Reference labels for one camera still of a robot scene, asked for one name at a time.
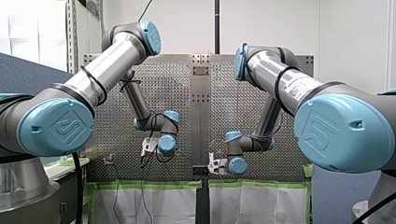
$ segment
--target gray panel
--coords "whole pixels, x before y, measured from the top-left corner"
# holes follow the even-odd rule
[[[177,147],[179,153],[168,163],[157,162],[155,156],[146,170],[151,180],[191,180],[191,56],[168,55],[147,60],[135,67],[136,79],[142,80],[141,89],[148,106],[156,112],[172,109],[180,113]],[[113,167],[105,166],[102,158],[113,153],[123,179],[141,179],[139,168],[142,141],[149,136],[134,129],[132,109],[120,93],[112,90],[106,103],[96,110],[94,133],[96,160],[88,177],[91,181],[115,179]]]
[[[36,95],[72,74],[0,53],[0,92]]]
[[[299,56],[301,69],[312,76],[313,57]],[[215,158],[226,158],[225,145],[219,140],[229,131],[253,133],[267,93],[247,82],[233,79],[233,56],[213,56],[210,141]],[[245,153],[248,171],[244,178],[266,180],[304,180],[303,164],[308,163],[299,150],[293,133],[293,117],[284,113],[282,128],[275,136],[276,147],[264,153]]]

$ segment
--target green tape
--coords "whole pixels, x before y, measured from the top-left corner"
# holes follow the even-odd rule
[[[305,164],[303,165],[304,174],[306,178],[311,178],[314,173],[314,165],[313,164]]]
[[[311,223],[311,193],[312,193],[312,189],[311,189],[311,182],[306,182],[306,186],[307,186],[307,191],[306,191],[306,224],[310,224]]]
[[[87,185],[87,201],[88,201],[88,224],[92,224],[92,206],[93,206],[93,193],[94,189],[90,188],[90,184]]]
[[[88,189],[142,189],[140,180],[121,180],[114,182],[88,183]],[[180,182],[151,182],[143,181],[143,189],[200,189],[201,181],[180,181]]]
[[[262,180],[245,180],[240,179],[233,183],[227,183],[221,180],[210,180],[209,187],[218,188],[240,188],[244,186],[273,188],[273,189],[308,189],[309,182],[278,182],[278,181],[262,181]]]

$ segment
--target metal frame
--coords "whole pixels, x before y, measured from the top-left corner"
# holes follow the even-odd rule
[[[66,2],[67,72],[78,71],[78,34],[76,0]]]

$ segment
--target black cable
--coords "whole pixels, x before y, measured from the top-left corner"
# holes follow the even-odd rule
[[[100,89],[102,90],[102,92],[103,92],[103,95],[104,95],[103,100],[102,100],[101,102],[99,102],[99,103],[97,104],[97,106],[104,104],[105,101],[107,100],[107,91],[106,91],[106,88],[105,88],[105,87],[102,85],[102,83],[100,83],[100,81],[99,81],[98,79],[96,79],[96,77],[94,77],[83,65],[82,65],[80,68],[81,68],[81,70],[82,70],[85,74],[87,74],[87,76],[88,76],[90,79],[92,79],[92,80],[99,86],[99,88],[100,88]]]
[[[142,193],[143,205],[144,205],[144,207],[145,207],[146,213],[147,213],[148,216],[149,216],[150,224],[153,224],[153,217],[152,217],[152,214],[150,213],[150,211],[149,211],[149,209],[148,209],[148,206],[147,206],[147,204],[146,204],[145,191],[143,191],[143,181],[144,181],[144,178],[145,178],[145,168],[143,167],[143,168],[142,168],[142,179],[140,180],[140,190],[141,190],[141,193]]]
[[[142,83],[141,80],[133,80],[133,79],[134,79],[134,71],[132,71],[132,75],[131,75],[131,77],[129,78],[129,80],[121,79],[120,81],[124,82],[124,84],[121,86],[120,92],[123,92],[123,89],[124,89],[129,83],[132,83],[132,82],[135,82],[135,83],[137,83],[137,84]]]
[[[144,157],[140,158],[140,168],[143,169],[149,164],[149,161],[151,160],[151,157],[152,157],[153,154],[154,153],[150,153],[145,162],[144,162]]]
[[[158,146],[156,146],[154,148],[154,151],[155,151],[155,157],[157,158],[157,161],[160,162],[160,163],[167,163],[167,162],[171,161],[174,158],[174,156],[175,156],[175,152],[174,152],[174,153],[172,153],[172,155],[168,159],[162,160],[162,159],[160,159],[160,157],[158,156],[158,153],[157,153],[158,152]]]
[[[277,77],[276,77],[276,81],[275,81],[275,88],[274,88],[274,93],[275,93],[275,98],[277,100],[277,103],[280,105],[280,107],[283,109],[283,111],[285,111],[286,113],[290,114],[293,117],[293,114],[291,114],[291,112],[285,107],[285,105],[283,105],[282,100],[280,99],[280,95],[279,95],[279,84],[280,84],[280,79],[283,77],[283,75],[285,75],[285,73],[289,70],[297,70],[300,71],[300,69],[298,69],[297,67],[294,66],[288,66],[285,69],[283,69],[283,71],[281,71]]]
[[[73,160],[76,167],[76,178],[77,178],[77,215],[76,224],[81,224],[82,221],[82,205],[84,201],[83,196],[83,183],[82,183],[82,171],[79,164],[79,158],[77,152],[73,153]]]
[[[364,219],[378,211],[380,208],[383,206],[387,205],[388,203],[392,202],[393,200],[396,199],[396,192],[390,194],[387,198],[370,208],[367,212],[365,212],[363,215],[358,217],[352,224],[363,224]]]
[[[222,166],[222,165],[219,166],[219,173],[218,173],[218,175],[219,175],[219,178],[221,179],[222,182],[231,184],[231,183],[235,183],[235,182],[239,179],[239,175],[238,175],[238,176],[237,176],[234,180],[232,180],[232,181],[227,181],[227,180],[225,180],[225,179],[222,177],[222,175],[220,174],[220,168],[226,169],[226,167],[225,167],[225,166]]]
[[[149,5],[151,4],[152,0],[149,0],[148,4],[146,5],[145,10],[143,11],[142,15],[140,16],[138,21],[142,21],[143,17],[145,16],[147,10],[149,9]]]
[[[114,170],[116,171],[116,176],[117,176],[117,179],[118,179],[117,189],[116,189],[116,198],[115,198],[114,203],[113,203],[113,212],[114,212],[114,215],[116,215],[117,221],[120,224],[122,224],[122,222],[120,221],[119,214],[116,211],[117,200],[119,199],[119,189],[120,189],[121,178],[120,178],[119,169],[117,168],[117,164],[114,162],[113,165],[114,165]]]

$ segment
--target blue joint cap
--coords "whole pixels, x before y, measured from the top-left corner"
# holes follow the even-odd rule
[[[137,122],[137,119],[134,119],[134,128],[138,131],[142,131],[142,129],[139,126],[139,123]]]
[[[248,170],[248,164],[244,158],[237,157],[228,163],[228,171],[232,175],[244,175]]]
[[[176,150],[176,139],[167,134],[160,138],[158,141],[158,149],[165,156],[170,156]]]
[[[243,45],[236,50],[233,58],[233,78],[245,81],[245,60],[248,45]]]
[[[180,115],[176,111],[166,110],[163,114],[176,123],[180,122]]]
[[[157,55],[161,52],[161,36],[157,26],[152,21],[141,21],[143,40],[146,43],[151,55]]]
[[[18,125],[17,138],[20,146],[32,155],[56,157],[82,149],[92,129],[93,117],[84,104],[58,98],[29,110]]]
[[[241,132],[227,132],[225,134],[225,142],[232,142],[233,140],[242,137]]]
[[[330,171],[381,169],[395,148],[387,119],[372,105],[344,94],[305,102],[295,116],[294,133],[305,156]]]

